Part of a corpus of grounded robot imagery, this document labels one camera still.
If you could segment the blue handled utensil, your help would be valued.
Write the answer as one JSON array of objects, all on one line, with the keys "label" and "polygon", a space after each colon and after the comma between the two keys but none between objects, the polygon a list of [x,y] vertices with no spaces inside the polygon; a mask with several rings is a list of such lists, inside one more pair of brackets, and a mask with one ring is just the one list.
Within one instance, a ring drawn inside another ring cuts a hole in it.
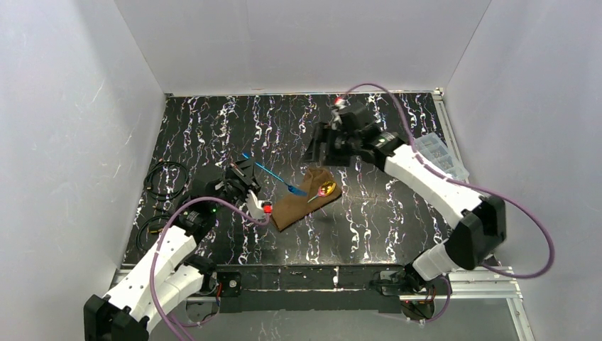
[{"label": "blue handled utensil", "polygon": [[287,190],[290,194],[296,195],[296,196],[300,196],[300,197],[304,197],[307,195],[307,193],[304,190],[301,190],[300,188],[289,184],[289,182],[287,182],[286,180],[282,179],[279,175],[275,174],[273,171],[271,171],[270,169],[266,168],[264,165],[262,165],[261,163],[255,161],[254,162],[256,166],[258,166],[262,171],[266,172],[268,175],[270,175],[271,177],[275,178],[276,180],[280,181],[282,184],[284,184],[287,187]]}]

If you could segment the red yellow handled utensil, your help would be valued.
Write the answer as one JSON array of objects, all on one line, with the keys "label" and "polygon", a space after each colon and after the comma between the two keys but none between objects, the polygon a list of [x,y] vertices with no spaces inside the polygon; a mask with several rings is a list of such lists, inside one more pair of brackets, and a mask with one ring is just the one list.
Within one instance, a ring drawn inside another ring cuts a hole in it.
[{"label": "red yellow handled utensil", "polygon": [[310,203],[319,197],[328,197],[335,191],[335,189],[336,182],[334,180],[327,180],[318,187],[317,193],[311,197],[307,203]]}]

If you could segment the brown woven cloth napkin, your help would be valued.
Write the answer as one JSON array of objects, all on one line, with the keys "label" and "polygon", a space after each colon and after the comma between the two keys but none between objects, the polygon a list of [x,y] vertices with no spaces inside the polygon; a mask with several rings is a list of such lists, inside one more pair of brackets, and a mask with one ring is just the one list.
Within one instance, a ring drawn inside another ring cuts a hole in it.
[{"label": "brown woven cloth napkin", "polygon": [[[325,197],[318,196],[312,200],[312,197],[318,193],[319,188],[327,181],[332,181],[335,184],[332,193]],[[332,172],[326,168],[309,167],[304,174],[300,189],[307,194],[305,196],[287,194],[273,205],[270,219],[279,232],[303,220],[310,213],[338,200],[342,195],[340,184],[335,180]]]}]

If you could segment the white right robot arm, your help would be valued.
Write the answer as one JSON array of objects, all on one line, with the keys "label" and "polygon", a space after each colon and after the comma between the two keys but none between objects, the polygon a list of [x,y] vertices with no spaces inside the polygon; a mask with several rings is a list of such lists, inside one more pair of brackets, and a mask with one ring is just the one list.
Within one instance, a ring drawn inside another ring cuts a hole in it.
[{"label": "white right robot arm", "polygon": [[330,122],[315,124],[305,162],[349,166],[360,157],[426,200],[452,228],[448,239],[405,265],[402,280],[419,288],[459,269],[473,270],[507,237],[505,202],[453,179],[396,132],[382,130],[362,104],[335,106]]}]

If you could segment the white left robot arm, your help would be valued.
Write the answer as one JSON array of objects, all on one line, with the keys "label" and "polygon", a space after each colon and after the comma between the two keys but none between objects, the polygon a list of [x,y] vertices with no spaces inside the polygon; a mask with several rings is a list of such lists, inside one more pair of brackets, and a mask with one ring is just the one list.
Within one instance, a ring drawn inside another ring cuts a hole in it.
[{"label": "white left robot arm", "polygon": [[91,296],[83,307],[86,340],[148,340],[164,322],[179,340],[189,340],[185,328],[169,313],[199,292],[215,271],[209,259],[195,253],[216,226],[217,213],[230,209],[254,224],[270,222],[271,203],[257,198],[256,162],[230,163],[222,176],[182,196],[155,244],[103,296]]}]

